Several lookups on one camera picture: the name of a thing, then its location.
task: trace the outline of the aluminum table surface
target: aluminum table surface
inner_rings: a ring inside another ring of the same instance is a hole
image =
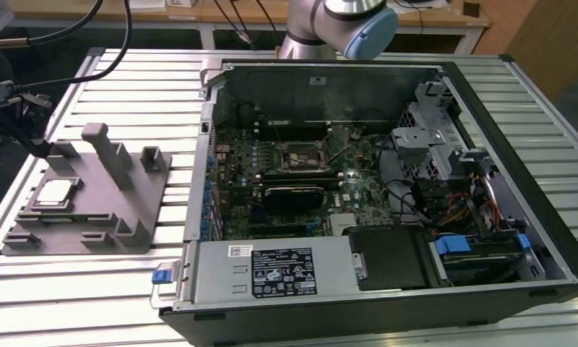
[[[88,56],[78,74],[107,67],[116,50]],[[0,255],[0,346],[187,346],[150,308],[151,270],[179,257],[200,111],[203,59],[272,58],[271,52],[130,50],[104,79],[70,86],[50,139],[79,138],[86,122],[110,125],[128,151],[172,154],[154,246],[142,255]],[[496,56],[384,54],[379,59],[454,61],[578,238],[578,135],[514,63]],[[479,143],[475,130],[468,134]],[[44,162],[28,158],[0,206],[1,239],[38,183]],[[174,288],[162,288],[171,293]],[[578,346],[578,299],[535,307],[496,324],[291,341],[266,346]]]

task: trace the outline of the desk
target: desk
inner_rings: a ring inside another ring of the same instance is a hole
[[[11,26],[19,27],[66,27],[74,19],[82,17],[91,8],[92,0],[9,0],[15,20]],[[123,9],[120,0],[106,0],[100,10],[87,27],[119,28],[123,26]],[[238,22],[227,0],[219,0],[220,6],[231,21]],[[286,30],[287,0],[262,0],[266,11],[276,29]],[[271,30],[266,17],[252,0],[235,2],[239,14],[250,30]],[[423,34],[456,35],[462,39],[455,48],[455,53],[470,54],[482,35],[482,31],[491,24],[490,20],[466,17],[458,13],[460,0],[452,0],[452,10],[432,9],[422,11]],[[399,18],[399,34],[418,35],[422,32],[419,26],[419,14],[404,13]],[[199,0],[191,9],[167,7],[164,12],[134,14],[134,27],[140,29],[194,29],[199,31],[203,49],[214,49],[214,30],[230,30],[214,0]]]

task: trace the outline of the green circuit board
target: green circuit board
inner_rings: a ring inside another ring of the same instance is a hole
[[[264,235],[252,236],[252,228],[302,225],[310,226],[308,236],[331,236],[328,216],[332,213],[352,213],[360,226],[391,224],[392,211],[378,172],[371,167],[382,136],[356,136],[354,130],[352,125],[334,126],[328,135],[316,142],[266,142],[244,130],[222,129],[216,159],[224,239],[264,238]],[[300,154],[287,155],[294,148],[296,152],[306,153],[303,157]],[[339,186],[323,191],[320,207],[295,214],[259,212],[264,211],[264,207],[259,199],[262,189],[252,183],[256,175],[312,169],[342,173]],[[272,237],[292,236],[287,233],[274,234]]]

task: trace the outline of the power supply label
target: power supply label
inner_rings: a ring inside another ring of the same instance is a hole
[[[256,299],[316,294],[310,248],[252,250],[250,259]]]

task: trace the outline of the motherboard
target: motherboard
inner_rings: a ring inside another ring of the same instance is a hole
[[[392,223],[375,166],[384,136],[359,124],[216,128],[223,239],[331,236]]]

